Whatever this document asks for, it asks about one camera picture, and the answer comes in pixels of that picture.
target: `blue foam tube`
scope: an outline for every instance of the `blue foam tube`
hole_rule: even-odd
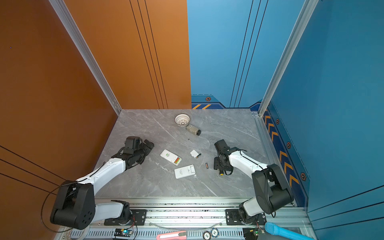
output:
[[[269,234],[282,236],[292,240],[313,240],[313,238],[309,238],[293,231],[286,230],[271,222],[267,222],[265,224],[265,231]]]

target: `blue wall panel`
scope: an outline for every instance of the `blue wall panel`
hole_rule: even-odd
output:
[[[315,232],[320,240],[378,240],[383,239],[382,232],[380,231],[383,225],[384,219],[379,219],[340,227],[326,228]]]
[[[251,3],[187,1],[192,94],[213,95],[229,107]]]
[[[227,108],[262,99],[303,3],[188,0],[191,93]]]
[[[384,199],[375,190],[342,201],[340,209],[318,209],[384,184],[383,9],[383,1],[319,1],[272,98],[311,179],[311,220]],[[369,220],[374,212],[384,212],[383,204],[313,224],[321,229]],[[342,239],[334,235],[358,225],[316,232],[320,240]]]
[[[240,105],[237,102],[236,107],[249,107],[264,97],[303,3],[304,0],[268,1],[247,81],[244,85],[243,79],[240,85],[240,92],[244,88]]]

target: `small white card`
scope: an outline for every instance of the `small white card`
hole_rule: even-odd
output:
[[[194,157],[194,158],[198,158],[198,157],[201,155],[201,153],[198,153],[198,152],[196,152],[195,150],[192,150],[192,152],[190,152],[190,154],[191,154],[191,156]]]

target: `white box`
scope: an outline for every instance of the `white box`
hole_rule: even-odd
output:
[[[192,165],[186,166],[186,167],[180,167],[175,169],[175,177],[176,179],[182,178],[182,177],[188,177],[195,175],[195,167]]]

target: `black stripe line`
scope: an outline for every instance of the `black stripe line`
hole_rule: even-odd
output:
[[[266,2],[266,4],[265,4],[265,9],[264,9],[264,14],[263,14],[262,22],[260,23],[259,32],[257,33],[257,38],[256,38],[255,46],[253,47],[253,52],[252,52],[252,56],[251,56],[251,61],[250,61],[249,66],[248,66],[247,75],[245,76],[245,80],[244,80],[243,90],[241,91],[241,96],[240,96],[239,104],[237,105],[237,107],[240,106],[241,97],[243,96],[244,87],[245,87],[245,82],[247,81],[247,77],[248,77],[248,73],[249,73],[249,68],[251,67],[253,54],[255,53],[256,43],[257,43],[257,40],[259,39],[260,29],[262,28],[263,19],[264,19],[265,10],[266,10],[267,5],[268,5],[268,0],[267,0],[267,2]]]
[[[143,23],[143,27],[144,27],[145,38],[147,39],[147,44],[148,44],[149,54],[150,54],[150,56],[151,56],[151,60],[152,60],[153,71],[155,72],[155,77],[156,77],[157,87],[158,87],[158,89],[159,89],[159,94],[160,94],[161,104],[163,105],[163,109],[164,109],[163,98],[162,98],[162,96],[161,96],[161,92],[160,92],[159,81],[157,80],[157,74],[156,74],[155,64],[153,63],[153,58],[152,58],[152,53],[151,53],[151,47],[149,46],[149,41],[148,41],[148,37],[147,37],[147,31],[145,30],[145,25],[144,25],[143,15],[141,14],[141,9],[140,9],[139,0],[137,0],[137,5],[139,6],[139,11],[140,11],[140,16],[141,16],[141,21],[142,21],[142,23]]]
[[[238,96],[238,94],[239,94],[239,89],[240,89],[240,85],[241,85],[241,79],[243,78],[243,73],[244,73],[245,64],[247,63],[249,47],[251,46],[252,37],[253,37],[253,31],[255,30],[256,20],[257,20],[257,16],[258,16],[258,14],[259,14],[259,9],[260,9],[260,4],[261,4],[261,3],[262,3],[262,0],[260,0],[260,2],[259,2],[259,7],[257,8],[257,13],[256,13],[256,18],[255,18],[255,23],[253,24],[253,29],[252,29],[251,39],[249,40],[249,45],[248,45],[247,54],[246,54],[246,56],[245,56],[245,61],[244,61],[244,66],[243,66],[243,71],[242,71],[242,73],[241,73],[241,77],[240,77],[239,88],[237,89],[236,99],[235,99],[235,103],[234,103],[233,107],[236,106],[237,96]]]
[[[159,57],[157,56],[156,45],[155,45],[155,39],[154,39],[154,37],[153,37],[151,21],[149,20],[149,13],[148,13],[148,8],[147,8],[147,2],[146,2],[146,0],[144,0],[144,3],[145,3],[145,8],[147,9],[147,15],[148,15],[149,27],[151,28],[151,34],[152,34],[152,40],[153,40],[153,46],[155,47],[155,54],[156,54],[156,58],[157,58],[157,65],[159,66],[159,72],[160,72],[161,84],[163,85],[164,98],[165,98],[165,100],[166,100],[167,109],[169,109],[169,108],[168,108],[168,102],[167,102],[166,90],[165,90],[165,88],[164,88],[164,83],[163,83],[163,77],[162,77],[162,75],[161,75],[161,69],[160,69]]]
[[[35,188],[37,188],[37,189],[43,190],[44,192],[49,192],[49,191],[47,191],[47,190],[44,190],[44,189],[42,189],[42,188],[39,188],[39,187],[36,187],[36,186],[34,186],[34,185],[31,185],[31,184],[29,184],[29,183],[26,183],[26,182],[23,182],[23,181],[21,181],[21,180],[18,180],[18,179],[14,178],[14,177],[10,177],[10,176],[8,176],[8,175],[5,175],[5,174],[3,174],[3,173],[0,173],[0,174],[1,174],[1,175],[3,175],[3,176],[9,177],[9,178],[11,178],[11,179],[13,179],[13,180],[16,180],[16,181],[19,181],[19,182],[25,183],[26,185],[29,185],[29,186],[31,186],[31,187],[35,187]]]
[[[7,148],[5,148],[5,147],[1,146],[1,145],[0,145],[0,147],[1,147],[1,148],[3,148],[3,149],[5,149],[5,150],[7,150],[8,152],[11,152],[11,153],[15,154],[15,155],[16,155],[16,156],[18,156],[18,157],[21,157],[22,159],[24,159],[24,160],[26,160],[26,161],[28,161],[28,162],[32,163],[33,165],[36,165],[36,166],[38,166],[39,168],[41,168],[41,169],[44,169],[44,170],[46,170],[47,172],[50,172],[50,173],[52,173],[53,175],[55,175],[55,176],[57,176],[57,177],[59,177],[59,178],[61,178],[61,179],[63,179],[63,180],[66,180],[66,179],[64,179],[64,178],[60,177],[59,175],[57,175],[57,174],[54,174],[53,172],[51,172],[51,171],[49,171],[49,170],[47,170],[47,169],[43,168],[42,166],[39,166],[39,165],[37,165],[36,163],[34,163],[34,162],[32,162],[32,161],[29,161],[29,160],[28,160],[28,159],[26,159],[25,157],[22,157],[22,156],[20,156],[19,154],[15,153],[15,152],[12,152],[11,150],[9,150],[9,149],[7,149]]]
[[[371,205],[368,205],[368,206],[365,206],[365,207],[359,207],[357,209],[352,209],[352,210],[349,210],[349,211],[341,212],[339,214],[333,214],[333,215],[328,216],[328,217],[333,217],[333,216],[344,214],[344,213],[347,213],[347,212],[352,212],[352,211],[355,211],[355,210],[364,209],[366,207],[371,207],[371,206],[379,205],[379,204],[382,204],[382,203],[384,203],[384,202],[378,202],[376,204],[371,204]],[[328,217],[322,217],[322,218],[319,218],[319,219],[316,219],[316,220],[311,220],[311,222],[314,222],[314,221],[317,221],[317,220],[321,220],[321,219],[325,219],[325,218],[328,218]]]
[[[331,226],[331,227],[323,227],[323,228],[315,229],[315,231],[317,231],[317,230],[323,230],[323,229],[327,229],[327,228],[333,228],[333,227],[345,226],[345,225],[350,225],[350,224],[355,224],[355,223],[368,222],[368,221],[373,221],[373,220],[378,220],[378,219],[383,219],[383,218],[384,218],[384,217],[377,217],[377,218],[372,218],[372,219],[363,220],[363,221],[358,221],[358,222],[345,223],[345,224],[340,224],[340,225]]]
[[[373,191],[373,190],[379,189],[379,188],[381,188],[381,187],[384,187],[384,185],[381,185],[381,186],[379,186],[379,187],[375,187],[375,188],[373,188],[373,189],[371,189],[371,190],[368,190],[368,191],[365,191],[365,192],[362,192],[362,193],[359,193],[359,194],[353,195],[353,196],[351,196],[351,197],[347,197],[347,198],[345,198],[345,199],[341,199],[341,200],[339,200],[339,201],[337,201],[337,202],[334,202],[334,203],[331,203],[331,204],[328,204],[328,205],[325,205],[325,206],[319,207],[319,208],[317,208],[317,209],[314,209],[314,210],[311,210],[311,211],[309,211],[308,213],[310,213],[310,212],[313,212],[313,211],[316,211],[316,210],[319,210],[319,209],[322,209],[323,207],[328,207],[328,206],[330,206],[330,205],[332,205],[332,204],[336,204],[336,203],[338,203],[338,202],[342,202],[342,201],[344,201],[344,200],[347,200],[347,199],[350,199],[350,198],[356,197],[356,196],[358,196],[358,195],[361,195],[361,194],[364,194],[364,193],[367,193],[367,192],[370,192],[370,191]]]
[[[249,24],[249,18],[251,17],[251,12],[252,12],[252,6],[253,6],[253,0],[252,0],[252,4],[251,4],[251,10],[249,10],[249,16],[248,16],[247,27],[245,28],[245,34],[244,34],[244,40],[243,40],[243,46],[241,47],[240,59],[239,59],[239,64],[237,65],[237,71],[236,71],[236,76],[235,76],[235,83],[233,84],[233,90],[232,90],[231,102],[229,103],[229,107],[231,107],[231,104],[232,104],[232,98],[233,98],[233,92],[235,91],[236,78],[237,78],[237,73],[238,73],[238,71],[239,71],[241,55],[243,54],[243,48],[244,48],[244,42],[245,42],[245,36],[247,35],[248,24]]]
[[[135,19],[136,28],[137,28],[137,33],[139,34],[139,38],[140,38],[140,42],[141,42],[141,47],[143,48],[143,53],[144,53],[144,57],[145,57],[145,62],[147,63],[147,67],[148,67],[149,76],[151,77],[152,87],[153,87],[153,91],[155,92],[155,97],[156,97],[157,106],[158,106],[158,108],[160,108],[160,105],[159,105],[159,100],[157,99],[157,95],[156,95],[155,85],[153,84],[153,80],[152,80],[151,71],[149,70],[149,65],[148,65],[148,61],[147,61],[147,56],[145,55],[145,51],[144,51],[143,42],[141,41],[141,36],[140,36],[140,32],[139,32],[139,27],[137,26],[137,22],[136,22],[135,13],[133,12],[133,7],[132,7],[132,3],[131,3],[131,0],[129,0],[129,3],[130,3],[130,5],[131,5],[131,9],[132,9],[133,18]]]
[[[30,174],[32,174],[32,175],[34,175],[34,176],[36,176],[36,177],[38,177],[38,178],[40,178],[40,179],[46,180],[45,178],[42,178],[42,177],[40,177],[40,176],[37,176],[36,174],[33,174],[33,173],[31,173],[31,172],[29,172],[29,171],[27,171],[27,170],[25,170],[25,169],[22,169],[21,167],[18,167],[18,166],[16,166],[16,165],[13,165],[12,163],[7,162],[7,161],[5,161],[5,160],[3,160],[3,159],[1,159],[1,158],[0,158],[0,161],[6,162],[6,163],[8,163],[9,165],[12,165],[12,166],[14,166],[14,167],[17,167],[18,169],[23,170],[23,171],[25,171],[25,172],[27,172],[27,173],[30,173]],[[59,186],[59,185],[57,185],[57,184],[54,183],[54,182],[51,182],[51,181],[48,181],[48,180],[46,180],[46,181],[47,181],[47,182],[50,182],[50,183],[52,183],[52,184],[54,184],[54,185],[56,185],[56,186]]]

